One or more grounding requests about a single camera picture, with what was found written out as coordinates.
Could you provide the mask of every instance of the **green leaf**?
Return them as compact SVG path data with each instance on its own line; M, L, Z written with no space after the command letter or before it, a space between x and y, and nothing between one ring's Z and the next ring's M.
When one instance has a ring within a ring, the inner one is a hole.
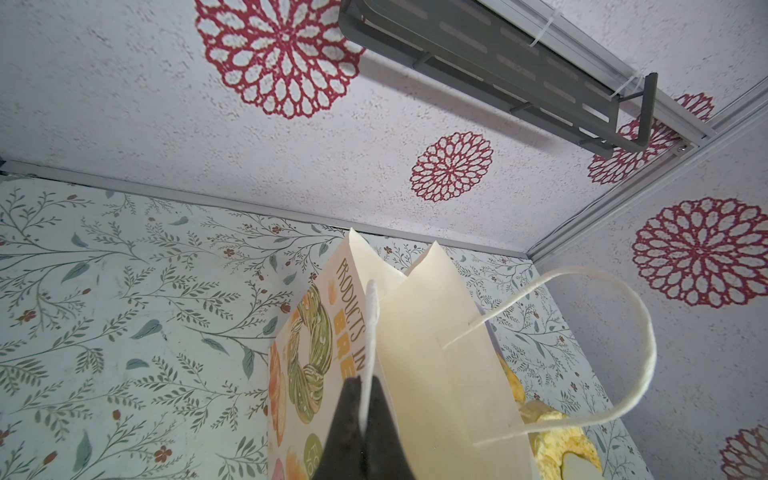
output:
M253 350L243 347L243 371L247 379L253 374Z
M218 342L217 342L216 340L214 340L214 339L203 339L203 343L205 343L206 345L208 345L210 348L212 348L212 349L214 349L214 350L218 350L218 351L220 351L220 352L224 352L224 353L226 353L227 355L229 355L229 353L228 353L228 352L227 352L227 351L224 349L224 347L223 347L223 346L221 346L221 344L220 344L220 343L218 343Z
M141 329L136 332L131 338L134 340L138 340L141 338L144 338L147 335L152 335L153 333L157 333L163 329L163 326L160 324L159 320L150 320L144 324L144 326L141 327Z
M544 354L544 349L541 348L541 344L536 340L534 340L533 343L536 344L536 348L538 349L538 352L541 354L541 356L543 356L544 358L547 358L547 356Z
M93 447L91 447L91 441L88 440L88 432L83 430L83 439L78 445L77 453L74 455L74 467L73 472L81 471L91 459L91 453L93 453Z
M275 327L277 326L277 317L271 319L268 324L264 326L264 329L261 331L264 335L270 335L272 332L275 331Z
M600 450L602 450L603 453L605 453L605 445L603 445L603 441L600 440L600 436L596 435L595 437L598 439L598 445L600 446Z
M80 262L77 265L73 266L72 269L69 270L66 275L64 275L64 278L61 279L61 282L64 283L69 279L73 279L76 276L80 276L83 273L87 272L89 268L91 268L91 266L88 265L86 262Z
M149 366L149 363L146 363L142 359L130 359L128 360L128 363L125 364L126 370L133 370L133 369L143 369L144 367Z
M78 237L77 234L72 235L72 243L74 243L77 247L85 248L88 246L87 243L85 243L83 240L80 240L80 237Z

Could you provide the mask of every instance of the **table surface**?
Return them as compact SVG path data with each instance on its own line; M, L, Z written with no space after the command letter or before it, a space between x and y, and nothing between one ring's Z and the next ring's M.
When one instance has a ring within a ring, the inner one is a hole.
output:
M0 478L266 477L271 337L345 231L24 177L0 208ZM401 270L427 247L363 235ZM446 249L485 310L538 275ZM609 408L545 287L492 327L529 399ZM587 433L652 478L620 420Z

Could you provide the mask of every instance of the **red flower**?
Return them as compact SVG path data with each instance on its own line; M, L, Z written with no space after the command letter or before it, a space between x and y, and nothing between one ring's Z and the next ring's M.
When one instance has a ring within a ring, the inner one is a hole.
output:
M160 447L160 450L157 450L154 453L154 461L165 463L165 461L168 460L168 457L170 457L171 453L173 452L170 449L166 449L165 445L163 445Z
M488 173L492 153L491 142L471 131L441 137L411 169L411 189L433 202L458 197Z
M709 120L715 108L712 97L707 97L703 93L698 95L686 94L679 97L677 101L702 121ZM619 133L630 140L637 140L639 130L640 120L634 119L619 128ZM636 170L640 170L645 164L650 163L678 140L680 137L677 132L660 121L654 120L650 130L650 142L645 151L631 153L617 148L611 158L595 155L589 166L589 177L596 184L617 184Z
M34 319L38 314L34 310L25 310L24 313L17 318L16 320L21 322L28 322L31 319Z
M632 248L640 275L668 298L720 308L768 295L768 215L734 198L665 208Z
M727 480L768 478L768 429L762 425L742 429L725 441L728 446L720 450L723 456L720 470Z
M311 117L347 92L362 47L339 30L340 0L195 0L207 60L267 114Z
M53 461L54 461L54 459L56 459L56 455L58 455L58 453L56 453L56 452L51 452L51 453L49 453L49 454L48 454L48 455L47 455L47 456L46 456L46 457L43 459L43 465L47 465L47 464L49 464L49 463L53 462Z

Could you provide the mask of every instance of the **paper bag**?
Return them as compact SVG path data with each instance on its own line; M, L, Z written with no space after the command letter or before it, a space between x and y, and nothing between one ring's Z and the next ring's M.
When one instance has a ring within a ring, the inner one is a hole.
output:
M377 358L366 352L368 280L378 283ZM408 276L354 230L336 249L270 348L269 478L311 478L345 378L376 362L418 480L531 478L525 436L476 447L522 424L485 329L442 345L478 310L434 244Z

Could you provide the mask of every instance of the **speckled wallpaper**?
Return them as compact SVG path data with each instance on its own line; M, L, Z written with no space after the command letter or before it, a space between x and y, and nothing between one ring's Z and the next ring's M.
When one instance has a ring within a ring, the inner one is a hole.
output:
M538 264L597 266L645 300L659 363L624 419L655 478L768 478L768 122ZM639 362L629 309L589 280L549 289L611 396Z
M347 41L339 3L3 2L0 155L524 251L675 139L594 157ZM702 120L768 75L762 0L555 4Z

